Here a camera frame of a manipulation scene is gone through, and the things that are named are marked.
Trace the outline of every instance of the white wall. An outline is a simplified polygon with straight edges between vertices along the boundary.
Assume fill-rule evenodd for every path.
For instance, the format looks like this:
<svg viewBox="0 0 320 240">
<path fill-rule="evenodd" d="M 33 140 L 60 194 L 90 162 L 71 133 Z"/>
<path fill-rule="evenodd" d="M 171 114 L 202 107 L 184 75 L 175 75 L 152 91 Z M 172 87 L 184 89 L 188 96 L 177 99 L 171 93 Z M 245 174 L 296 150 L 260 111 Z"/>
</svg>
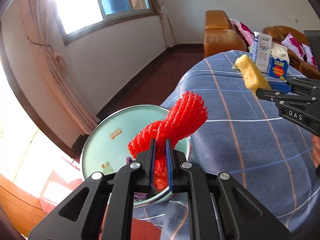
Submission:
<svg viewBox="0 0 320 240">
<path fill-rule="evenodd" d="M 97 114 L 111 98 L 165 49 L 159 16 L 112 25 L 64 46 L 54 16 L 48 40 L 62 54 L 68 75 Z"/>
<path fill-rule="evenodd" d="M 178 43 L 203 43 L 204 14 L 224 10 L 229 18 L 252 31 L 286 25 L 299 31 L 320 29 L 320 20 L 307 0 L 164 0 Z"/>
<path fill-rule="evenodd" d="M 30 42 L 22 26 L 18 0 L 14 0 L 9 6 L 1 25 L 5 52 L 23 93 L 51 130 L 66 145 L 72 146 L 80 130 L 52 94 L 37 69 Z"/>
</svg>

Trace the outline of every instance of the pillow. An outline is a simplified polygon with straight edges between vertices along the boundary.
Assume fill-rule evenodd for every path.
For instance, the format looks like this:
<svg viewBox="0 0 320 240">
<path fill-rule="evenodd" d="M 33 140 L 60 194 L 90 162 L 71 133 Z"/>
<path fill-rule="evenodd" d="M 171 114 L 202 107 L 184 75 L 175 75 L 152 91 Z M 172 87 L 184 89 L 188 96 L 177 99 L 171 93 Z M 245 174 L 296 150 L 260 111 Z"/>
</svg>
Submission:
<svg viewBox="0 0 320 240">
<path fill-rule="evenodd" d="M 307 62 L 315 67 L 317 67 L 317 63 L 316 63 L 316 59 L 315 57 L 312 55 L 311 49 L 309 46 L 305 45 L 305 44 L 301 44 L 302 47 L 304 48 L 304 51 L 306 52 L 307 55 Z"/>
<path fill-rule="evenodd" d="M 240 33 L 242 34 L 242 36 L 245 38 L 245 40 L 247 41 L 247 43 L 249 44 L 249 46 L 252 45 L 253 41 L 254 41 L 254 35 L 253 32 L 250 31 L 250 29 L 245 26 L 243 23 L 237 21 L 237 20 L 232 20 L 229 19 L 229 21 L 236 26 L 236 28 L 238 29 L 238 31 L 240 31 Z"/>
<path fill-rule="evenodd" d="M 296 40 L 296 38 L 291 35 L 291 33 L 288 33 L 288 35 L 286 36 L 284 41 L 281 42 L 281 44 L 291 49 L 298 56 L 299 59 L 303 60 L 303 57 L 306 53 L 304 52 L 303 47 Z"/>
</svg>

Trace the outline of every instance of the metal rivet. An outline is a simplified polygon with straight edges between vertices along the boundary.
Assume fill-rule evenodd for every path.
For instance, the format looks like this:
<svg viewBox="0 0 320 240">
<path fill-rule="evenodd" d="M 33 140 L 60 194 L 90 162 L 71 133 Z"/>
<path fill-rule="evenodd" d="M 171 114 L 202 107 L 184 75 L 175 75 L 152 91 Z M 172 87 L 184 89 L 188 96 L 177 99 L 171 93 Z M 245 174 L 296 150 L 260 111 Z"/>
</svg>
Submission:
<svg viewBox="0 0 320 240">
<path fill-rule="evenodd" d="M 140 166 L 141 166 L 140 163 L 131 163 L 131 164 L 130 164 L 130 168 L 131 168 L 131 169 L 137 169 L 137 168 L 139 168 Z"/>
<path fill-rule="evenodd" d="M 182 168 L 185 169 L 190 169 L 192 167 L 192 164 L 189 162 L 184 162 L 183 164 L 181 164 Z"/>
<path fill-rule="evenodd" d="M 226 172 L 220 174 L 220 179 L 227 180 L 230 179 L 230 175 Z"/>
<path fill-rule="evenodd" d="M 101 172 L 95 172 L 94 174 L 91 175 L 92 179 L 101 179 L 102 178 L 102 173 Z"/>
</svg>

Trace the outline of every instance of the human hand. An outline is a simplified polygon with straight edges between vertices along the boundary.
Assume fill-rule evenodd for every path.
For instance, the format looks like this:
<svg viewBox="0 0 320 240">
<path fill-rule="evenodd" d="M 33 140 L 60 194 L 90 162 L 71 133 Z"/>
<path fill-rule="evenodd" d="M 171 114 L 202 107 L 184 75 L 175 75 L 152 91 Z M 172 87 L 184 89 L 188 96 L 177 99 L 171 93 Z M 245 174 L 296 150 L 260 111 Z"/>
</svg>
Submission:
<svg viewBox="0 0 320 240">
<path fill-rule="evenodd" d="M 320 165 L 320 137 L 312 135 L 312 160 L 316 168 Z"/>
</svg>

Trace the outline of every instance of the yellow sponge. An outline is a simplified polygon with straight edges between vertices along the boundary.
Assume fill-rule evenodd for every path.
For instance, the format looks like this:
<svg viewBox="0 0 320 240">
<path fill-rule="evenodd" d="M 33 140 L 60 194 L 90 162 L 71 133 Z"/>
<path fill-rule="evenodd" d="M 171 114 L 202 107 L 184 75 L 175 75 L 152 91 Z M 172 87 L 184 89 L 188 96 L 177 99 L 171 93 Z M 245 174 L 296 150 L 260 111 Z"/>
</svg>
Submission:
<svg viewBox="0 0 320 240">
<path fill-rule="evenodd" d="M 236 66 L 241 71 L 245 87 L 254 94 L 256 94 L 258 88 L 271 89 L 267 79 L 246 54 L 236 60 Z"/>
</svg>

